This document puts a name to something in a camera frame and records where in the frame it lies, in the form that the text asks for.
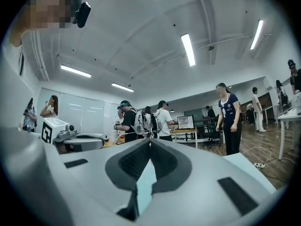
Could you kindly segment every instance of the white backpack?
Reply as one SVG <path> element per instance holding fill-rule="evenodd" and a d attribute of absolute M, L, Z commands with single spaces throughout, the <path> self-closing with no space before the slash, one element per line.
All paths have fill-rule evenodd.
<path fill-rule="evenodd" d="M 145 118 L 145 115 L 142 113 L 142 111 L 137 111 L 134 108 L 130 109 L 130 111 L 133 111 L 136 113 L 135 117 L 135 123 L 134 126 L 131 125 L 131 127 L 135 130 L 137 135 L 145 135 L 145 129 L 148 129 L 147 121 Z"/>

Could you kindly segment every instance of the black pants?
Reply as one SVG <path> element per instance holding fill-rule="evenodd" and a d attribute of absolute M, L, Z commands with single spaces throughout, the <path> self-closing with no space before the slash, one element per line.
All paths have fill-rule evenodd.
<path fill-rule="evenodd" d="M 26 125 L 26 126 L 23 126 L 23 128 L 22 128 L 22 129 L 27 131 L 27 125 Z"/>
<path fill-rule="evenodd" d="M 238 122 L 236 132 L 231 132 L 231 126 L 232 125 L 227 125 L 227 124 L 223 125 L 227 155 L 239 153 L 239 144 L 240 144 L 240 137 L 241 137 L 241 122 L 240 121 Z"/>
<path fill-rule="evenodd" d="M 251 110 L 247 110 L 246 114 L 248 115 L 249 124 L 255 124 L 254 113 Z"/>
<path fill-rule="evenodd" d="M 165 140 L 165 141 L 173 141 L 171 136 L 166 136 L 166 137 L 160 137 L 161 140 Z"/>

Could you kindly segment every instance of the computer monitor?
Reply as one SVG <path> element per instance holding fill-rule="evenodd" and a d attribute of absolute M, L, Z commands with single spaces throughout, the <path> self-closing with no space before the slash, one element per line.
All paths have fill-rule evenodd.
<path fill-rule="evenodd" d="M 178 117 L 179 129 L 194 129 L 193 115 Z"/>

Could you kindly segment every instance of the ceiling light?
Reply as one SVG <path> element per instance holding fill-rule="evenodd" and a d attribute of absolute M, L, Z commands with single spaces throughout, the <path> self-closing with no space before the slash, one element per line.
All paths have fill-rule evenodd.
<path fill-rule="evenodd" d="M 256 31 L 256 34 L 255 34 L 255 36 L 254 36 L 253 43 L 252 43 L 250 49 L 254 49 L 254 48 L 255 48 L 255 45 L 256 45 L 256 43 L 257 43 L 257 40 L 258 40 L 258 38 L 259 38 L 261 29 L 262 29 L 262 25 L 263 25 L 263 20 L 259 20 L 259 21 L 258 21 L 258 26 L 257 26 L 257 31 Z"/>
<path fill-rule="evenodd" d="M 69 104 L 69 105 L 75 105 L 75 104 Z M 81 106 L 81 105 L 75 105 L 75 106 Z"/>
<path fill-rule="evenodd" d="M 123 86 L 118 85 L 118 84 L 116 84 L 116 83 L 112 83 L 112 86 L 115 86 L 115 87 L 120 88 L 120 89 L 127 90 L 127 91 L 129 91 L 129 92 L 133 92 L 132 89 L 129 89 L 129 88 L 127 88 L 127 87 L 123 87 Z"/>
<path fill-rule="evenodd" d="M 80 75 L 86 76 L 86 77 L 88 77 L 88 78 L 91 77 L 91 74 L 89 74 L 89 73 L 85 73 L 85 72 L 82 72 L 82 71 L 80 71 L 80 70 L 75 70 L 75 69 L 72 69 L 72 68 L 67 67 L 67 66 L 64 66 L 64 65 L 61 65 L 61 69 L 70 71 L 70 72 L 72 72 L 72 73 L 80 74 Z"/>
<path fill-rule="evenodd" d="M 194 59 L 194 54 L 193 54 L 193 49 L 192 49 L 192 44 L 190 41 L 189 34 L 187 33 L 187 34 L 182 35 L 181 39 L 182 39 L 183 45 L 186 50 L 189 64 L 190 64 L 190 66 L 194 66 L 196 64 L 196 61 Z"/>

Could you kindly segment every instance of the black rectangular strip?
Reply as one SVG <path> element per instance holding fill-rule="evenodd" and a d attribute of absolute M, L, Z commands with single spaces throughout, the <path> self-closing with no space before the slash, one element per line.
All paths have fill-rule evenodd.
<path fill-rule="evenodd" d="M 232 178 L 220 179 L 218 180 L 218 183 L 242 216 L 258 206 L 258 204 Z"/>
<path fill-rule="evenodd" d="M 65 164 L 66 168 L 73 168 L 73 167 L 79 166 L 81 164 L 85 164 L 87 162 L 88 161 L 86 159 L 78 159 L 75 161 L 65 162 L 64 164 Z"/>

